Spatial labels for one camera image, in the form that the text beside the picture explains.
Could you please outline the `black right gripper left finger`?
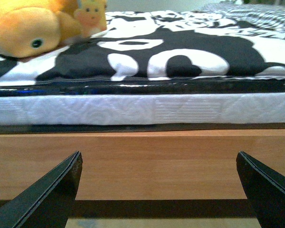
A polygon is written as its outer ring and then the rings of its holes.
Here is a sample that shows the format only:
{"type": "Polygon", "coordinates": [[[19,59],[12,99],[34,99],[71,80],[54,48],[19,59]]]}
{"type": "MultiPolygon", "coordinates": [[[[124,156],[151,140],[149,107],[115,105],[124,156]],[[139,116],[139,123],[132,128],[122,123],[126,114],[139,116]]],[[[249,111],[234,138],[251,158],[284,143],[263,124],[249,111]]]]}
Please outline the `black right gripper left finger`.
{"type": "Polygon", "coordinates": [[[82,172],[75,152],[0,207],[0,228],[64,228],[71,214],[82,172]]]}

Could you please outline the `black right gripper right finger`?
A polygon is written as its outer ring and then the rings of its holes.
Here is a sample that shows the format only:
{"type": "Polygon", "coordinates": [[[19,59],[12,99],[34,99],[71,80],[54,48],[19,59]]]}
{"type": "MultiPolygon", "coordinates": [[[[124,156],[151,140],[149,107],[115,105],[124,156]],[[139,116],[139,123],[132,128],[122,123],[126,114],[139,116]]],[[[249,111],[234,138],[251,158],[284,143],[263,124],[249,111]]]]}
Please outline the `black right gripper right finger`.
{"type": "Polygon", "coordinates": [[[236,158],[246,197],[262,228],[285,228],[285,176],[245,152],[236,158]]]}

